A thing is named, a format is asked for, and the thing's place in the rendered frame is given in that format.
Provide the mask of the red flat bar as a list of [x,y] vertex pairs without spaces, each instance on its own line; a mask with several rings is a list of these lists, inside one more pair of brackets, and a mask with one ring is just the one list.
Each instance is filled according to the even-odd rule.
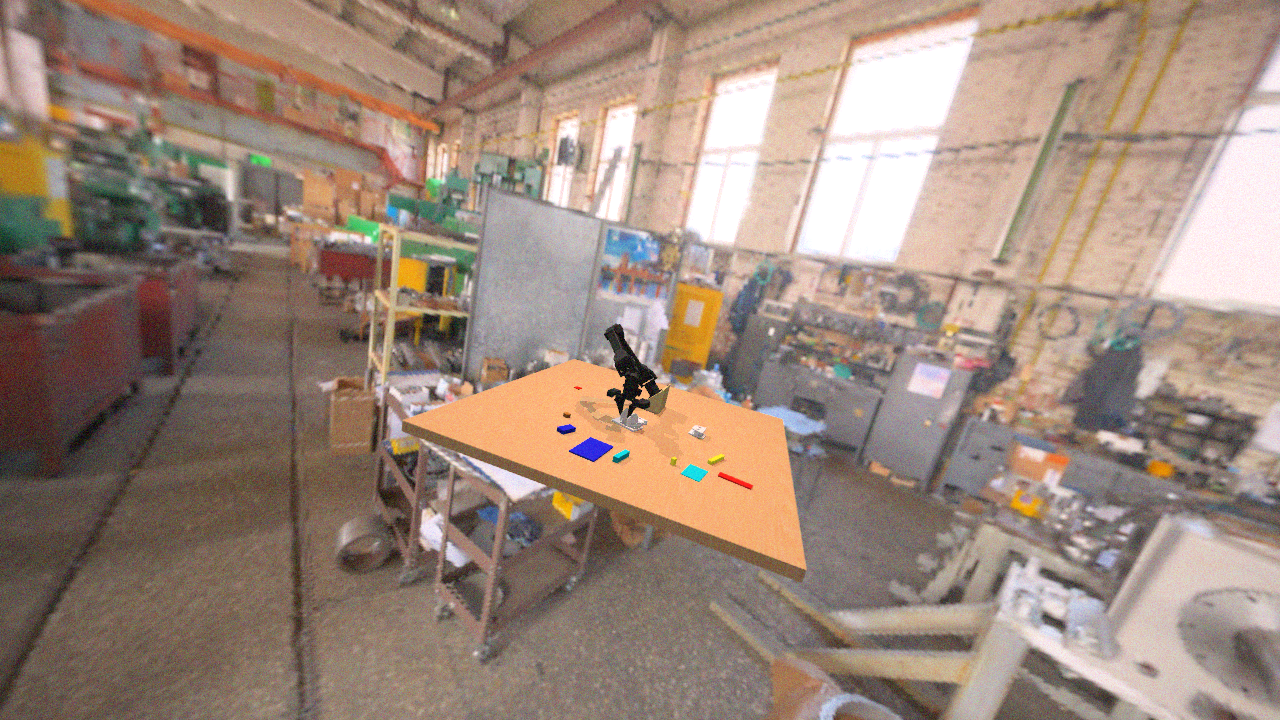
[[746,483],[746,482],[744,482],[744,480],[739,480],[737,478],[733,478],[733,477],[730,477],[730,475],[727,475],[727,474],[724,474],[724,473],[722,473],[722,471],[721,471],[721,473],[718,474],[718,477],[721,477],[721,478],[723,478],[723,479],[726,479],[726,480],[731,480],[731,482],[733,482],[733,483],[736,483],[736,484],[739,484],[739,486],[742,486],[742,487],[745,487],[745,488],[748,488],[748,489],[751,489],[751,488],[753,488],[753,486],[751,486],[751,484],[749,484],[749,483]]

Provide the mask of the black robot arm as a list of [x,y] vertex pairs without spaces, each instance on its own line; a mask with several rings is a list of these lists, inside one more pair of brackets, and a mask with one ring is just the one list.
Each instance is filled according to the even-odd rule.
[[[612,348],[614,351],[614,357],[613,357],[614,359],[614,366],[616,366],[620,377],[625,375],[625,386],[628,389],[636,389],[637,386],[640,386],[641,388],[645,387],[646,392],[650,395],[648,398],[650,398],[652,396],[659,393],[660,389],[659,389],[659,387],[657,386],[657,382],[655,382],[657,380],[655,373],[652,372],[650,369],[648,369],[646,365],[641,364],[637,360],[637,357],[634,354],[632,348],[630,348],[628,343],[625,340],[625,331],[622,328],[622,325],[620,325],[617,323],[614,325],[611,325],[608,329],[605,329],[604,334],[605,334],[605,340],[611,341],[611,346],[612,346]],[[654,378],[654,379],[652,379],[652,378]],[[649,380],[649,382],[646,382],[646,380]],[[644,384],[645,382],[646,382],[646,384]],[[641,393],[643,393],[643,389],[637,388],[637,392],[636,392],[637,397],[640,397]]]

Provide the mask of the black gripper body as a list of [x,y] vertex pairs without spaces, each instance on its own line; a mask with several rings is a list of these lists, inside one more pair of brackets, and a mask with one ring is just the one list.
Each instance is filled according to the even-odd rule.
[[607,396],[609,396],[611,398],[614,397],[616,400],[623,400],[623,398],[626,398],[626,400],[631,401],[634,406],[637,406],[637,407],[641,407],[641,409],[650,407],[650,401],[649,400],[646,400],[646,398],[635,398],[635,397],[637,397],[636,392],[637,392],[639,386],[637,386],[636,389],[628,389],[625,384],[622,387],[625,387],[623,388],[623,393],[621,393],[621,389],[612,388],[612,389],[607,391]]

